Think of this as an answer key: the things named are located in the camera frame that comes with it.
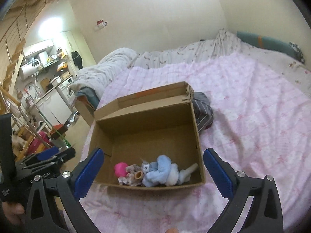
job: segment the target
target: gray striped cloth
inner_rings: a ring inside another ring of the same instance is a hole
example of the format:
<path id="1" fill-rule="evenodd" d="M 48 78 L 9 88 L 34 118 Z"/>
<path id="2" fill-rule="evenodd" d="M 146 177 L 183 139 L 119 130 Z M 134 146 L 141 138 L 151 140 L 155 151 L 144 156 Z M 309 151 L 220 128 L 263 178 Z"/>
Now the gray striped cloth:
<path id="1" fill-rule="evenodd" d="M 202 92 L 194 92 L 192 99 L 197 129 L 199 133 L 207 126 L 210 126 L 214 120 L 214 111 L 211 108 L 210 100 Z"/>

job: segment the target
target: open cardboard box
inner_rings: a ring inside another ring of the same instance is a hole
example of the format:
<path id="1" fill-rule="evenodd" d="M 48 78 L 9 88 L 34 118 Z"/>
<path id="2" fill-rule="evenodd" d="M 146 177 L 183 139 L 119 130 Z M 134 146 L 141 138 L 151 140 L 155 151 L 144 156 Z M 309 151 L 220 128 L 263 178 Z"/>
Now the open cardboard box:
<path id="1" fill-rule="evenodd" d="M 96 181 L 108 186 L 139 190 L 168 190 L 205 183 L 202 151 L 195 121 L 192 88 L 186 82 L 175 83 L 118 98 L 95 113 L 96 125 L 90 150 L 99 147 L 105 160 Z M 141 165 L 142 159 L 156 161 L 159 155 L 170 157 L 178 170 L 198 163 L 199 169 L 180 186 L 119 185 L 114 166 L 119 162 Z"/>

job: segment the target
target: blue gripper pad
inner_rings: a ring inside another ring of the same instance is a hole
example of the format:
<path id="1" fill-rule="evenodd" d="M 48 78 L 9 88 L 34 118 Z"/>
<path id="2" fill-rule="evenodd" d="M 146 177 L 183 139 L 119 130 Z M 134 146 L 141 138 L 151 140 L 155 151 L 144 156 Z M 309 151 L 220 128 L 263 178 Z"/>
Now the blue gripper pad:
<path id="1" fill-rule="evenodd" d="M 231 200 L 234 196 L 234 183 L 232 181 L 232 177 L 230 178 L 223 168 L 225 166 L 224 164 L 228 163 L 222 161 L 212 148 L 206 149 L 204 151 L 203 162 L 213 181 L 215 182 L 221 196 Z M 230 168 L 231 169 L 227 170 L 232 176 L 232 174 L 235 174 L 235 171 L 231 166 Z"/>
<path id="2" fill-rule="evenodd" d="M 52 148 L 46 149 L 45 151 L 38 153 L 37 159 L 39 161 L 47 160 L 57 153 L 59 153 L 58 147 L 53 146 Z"/>
<path id="3" fill-rule="evenodd" d="M 104 152 L 102 149 L 96 148 L 85 161 L 76 166 L 70 179 L 70 186 L 75 199 L 79 200 L 86 196 L 103 163 Z"/>

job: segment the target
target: toy pile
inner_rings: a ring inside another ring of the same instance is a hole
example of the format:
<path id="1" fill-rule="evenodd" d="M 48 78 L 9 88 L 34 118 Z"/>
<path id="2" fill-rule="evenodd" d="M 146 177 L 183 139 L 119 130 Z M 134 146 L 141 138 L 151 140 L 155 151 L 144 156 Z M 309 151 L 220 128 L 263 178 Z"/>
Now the toy pile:
<path id="1" fill-rule="evenodd" d="M 189 168 L 178 171 L 177 164 L 172 164 L 166 155 L 160 155 L 156 162 L 143 161 L 141 166 L 118 163 L 114 166 L 114 173 L 119 185 L 154 187 L 182 185 L 190 181 L 191 174 L 197 169 L 198 164 L 194 163 Z"/>

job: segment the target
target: hand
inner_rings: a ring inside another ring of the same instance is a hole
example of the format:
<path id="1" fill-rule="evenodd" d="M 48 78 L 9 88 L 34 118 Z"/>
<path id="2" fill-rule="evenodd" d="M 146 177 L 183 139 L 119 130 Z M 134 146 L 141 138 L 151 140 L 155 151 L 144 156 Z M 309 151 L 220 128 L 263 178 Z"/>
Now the hand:
<path id="1" fill-rule="evenodd" d="M 24 207 L 19 203 L 3 202 L 2 209 L 8 221 L 14 225 L 20 225 L 21 219 L 18 215 L 25 213 Z"/>
<path id="2" fill-rule="evenodd" d="M 179 231 L 176 228 L 171 228 L 171 229 L 168 229 L 165 233 L 179 233 Z"/>

